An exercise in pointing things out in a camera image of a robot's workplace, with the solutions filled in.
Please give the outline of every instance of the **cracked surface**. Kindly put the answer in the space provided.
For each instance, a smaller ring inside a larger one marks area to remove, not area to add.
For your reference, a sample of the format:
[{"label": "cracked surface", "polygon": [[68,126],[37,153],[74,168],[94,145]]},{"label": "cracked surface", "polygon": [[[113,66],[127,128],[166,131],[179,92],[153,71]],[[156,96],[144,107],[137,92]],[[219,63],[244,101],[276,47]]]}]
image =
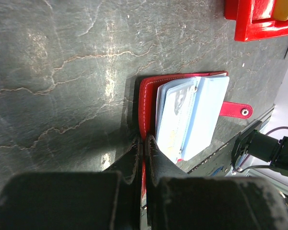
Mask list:
[{"label": "cracked surface", "polygon": [[[100,171],[137,133],[138,77],[227,70],[252,119],[288,67],[288,37],[237,43],[219,0],[0,0],[0,189],[18,173]],[[249,121],[220,117],[188,171]]]}]

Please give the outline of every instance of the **red container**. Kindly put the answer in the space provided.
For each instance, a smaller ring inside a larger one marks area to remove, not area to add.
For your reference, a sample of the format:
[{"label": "red container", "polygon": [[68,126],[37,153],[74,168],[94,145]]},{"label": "red container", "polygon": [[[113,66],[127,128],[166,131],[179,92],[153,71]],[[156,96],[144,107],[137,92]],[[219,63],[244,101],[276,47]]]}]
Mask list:
[{"label": "red container", "polygon": [[236,21],[235,41],[288,35],[288,20],[272,18],[275,0],[225,0],[225,18]]}]

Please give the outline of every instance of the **yellow block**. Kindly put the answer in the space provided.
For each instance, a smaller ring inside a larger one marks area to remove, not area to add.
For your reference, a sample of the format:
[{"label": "yellow block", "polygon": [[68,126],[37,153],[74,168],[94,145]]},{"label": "yellow block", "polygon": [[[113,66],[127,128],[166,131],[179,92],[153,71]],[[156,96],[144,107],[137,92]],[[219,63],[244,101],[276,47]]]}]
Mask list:
[{"label": "yellow block", "polygon": [[272,18],[279,21],[288,20],[288,0],[276,0]]}]

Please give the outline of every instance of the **open wallet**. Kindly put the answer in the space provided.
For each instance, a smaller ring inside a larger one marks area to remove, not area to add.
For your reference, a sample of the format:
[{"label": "open wallet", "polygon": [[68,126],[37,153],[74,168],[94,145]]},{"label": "open wallet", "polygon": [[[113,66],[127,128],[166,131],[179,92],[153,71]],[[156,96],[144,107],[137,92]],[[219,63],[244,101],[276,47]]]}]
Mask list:
[{"label": "open wallet", "polygon": [[210,145],[219,116],[248,119],[253,114],[248,104],[224,102],[228,83],[226,71],[142,80],[138,108],[142,139],[152,134],[173,163],[191,159]]}]

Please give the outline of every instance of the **metal snap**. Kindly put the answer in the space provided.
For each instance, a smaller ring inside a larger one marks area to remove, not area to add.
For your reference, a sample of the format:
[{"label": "metal snap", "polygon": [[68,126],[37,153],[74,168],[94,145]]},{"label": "metal snap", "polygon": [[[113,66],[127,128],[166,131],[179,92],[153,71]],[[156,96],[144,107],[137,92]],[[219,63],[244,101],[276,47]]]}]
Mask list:
[{"label": "metal snap", "polygon": [[249,114],[249,110],[248,109],[242,109],[241,114],[242,114],[242,116],[247,116]]}]

